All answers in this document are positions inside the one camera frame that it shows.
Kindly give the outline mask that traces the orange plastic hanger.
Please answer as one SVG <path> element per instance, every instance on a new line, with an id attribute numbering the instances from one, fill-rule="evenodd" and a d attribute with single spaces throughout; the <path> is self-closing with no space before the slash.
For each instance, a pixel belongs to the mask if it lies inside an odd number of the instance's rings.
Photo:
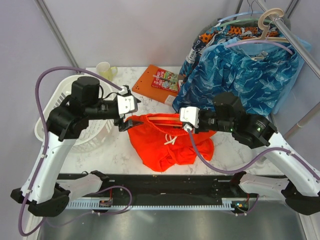
<path id="1" fill-rule="evenodd" d="M 183 123 L 180 121 L 178 114 L 149 116 L 148 120 L 154 125 L 169 126 L 169 127 L 182 127 Z"/>

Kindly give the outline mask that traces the orange mesh shorts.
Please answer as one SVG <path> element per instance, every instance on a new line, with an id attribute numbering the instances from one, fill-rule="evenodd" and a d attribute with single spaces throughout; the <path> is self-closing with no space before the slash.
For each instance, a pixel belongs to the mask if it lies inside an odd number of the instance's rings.
<path id="1" fill-rule="evenodd" d="M 155 172 L 164 172 L 174 165 L 192 165 L 197 157 L 190 136 L 182 127 L 155 125 L 148 119 L 173 114 L 177 113 L 149 113 L 127 118 L 143 122 L 127 132 L 142 163 Z"/>

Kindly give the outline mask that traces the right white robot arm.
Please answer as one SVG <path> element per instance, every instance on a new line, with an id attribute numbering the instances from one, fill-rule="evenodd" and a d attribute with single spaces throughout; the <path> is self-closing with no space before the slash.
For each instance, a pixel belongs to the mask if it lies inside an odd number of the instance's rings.
<path id="1" fill-rule="evenodd" d="M 310 216 L 320 211 L 320 172 L 303 159 L 286 142 L 277 128 L 264 116 L 247 113 L 239 97 L 231 92 L 213 99 L 214 110 L 199 109 L 196 133 L 216 131 L 230 133 L 240 144 L 257 152 L 249 163 L 235 170 L 222 170 L 205 162 L 210 169 L 233 175 L 229 191 L 235 197 L 244 193 L 277 198 L 294 211 Z M 245 172 L 261 157 L 267 158 L 284 175 L 276 182 Z"/>

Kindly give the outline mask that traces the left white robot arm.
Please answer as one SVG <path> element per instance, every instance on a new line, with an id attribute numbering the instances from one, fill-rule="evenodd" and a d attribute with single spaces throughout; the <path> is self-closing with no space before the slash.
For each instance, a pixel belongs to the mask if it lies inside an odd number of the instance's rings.
<path id="1" fill-rule="evenodd" d="M 10 195 L 17 203 L 27 204 L 28 211 L 36 217 L 56 217 L 70 201 L 109 193 L 107 176 L 97 170 L 69 183 L 57 183 L 68 153 L 90 121 L 113 120 L 121 132 L 136 126 L 132 120 L 125 120 L 125 115 L 137 112 L 140 100 L 127 85 L 120 88 L 114 99 L 105 100 L 99 95 L 102 86 L 98 78 L 72 75 L 70 79 L 70 94 L 48 115 L 47 135 L 29 178 Z"/>

